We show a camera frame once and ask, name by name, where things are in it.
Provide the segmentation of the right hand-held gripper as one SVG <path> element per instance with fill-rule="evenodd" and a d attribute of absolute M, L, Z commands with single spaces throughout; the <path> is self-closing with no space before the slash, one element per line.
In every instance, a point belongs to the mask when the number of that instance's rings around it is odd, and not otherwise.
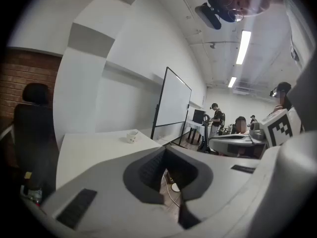
<path fill-rule="evenodd" d="M 210 148 L 225 156 L 261 156 L 270 147 L 280 146 L 302 132 L 302 123 L 294 107 L 278 110 L 260 122 L 251 124 L 248 134 L 211 137 Z"/>

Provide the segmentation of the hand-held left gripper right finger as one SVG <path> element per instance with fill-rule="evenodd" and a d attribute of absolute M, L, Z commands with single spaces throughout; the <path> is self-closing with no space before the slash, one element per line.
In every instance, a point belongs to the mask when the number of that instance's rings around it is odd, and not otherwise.
<path fill-rule="evenodd" d="M 254 164 L 196 154 L 212 180 L 198 175 L 181 187 L 176 238 L 305 238 L 317 190 L 317 134 L 303 133 L 265 151 Z"/>

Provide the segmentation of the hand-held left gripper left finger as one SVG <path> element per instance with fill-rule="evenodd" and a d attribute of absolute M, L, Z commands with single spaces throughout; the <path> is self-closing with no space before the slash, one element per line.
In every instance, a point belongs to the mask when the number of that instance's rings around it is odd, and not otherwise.
<path fill-rule="evenodd" d="M 165 238 L 183 231 L 160 194 L 166 169 L 158 147 L 100 162 L 62 187 L 42 210 L 72 237 Z"/>

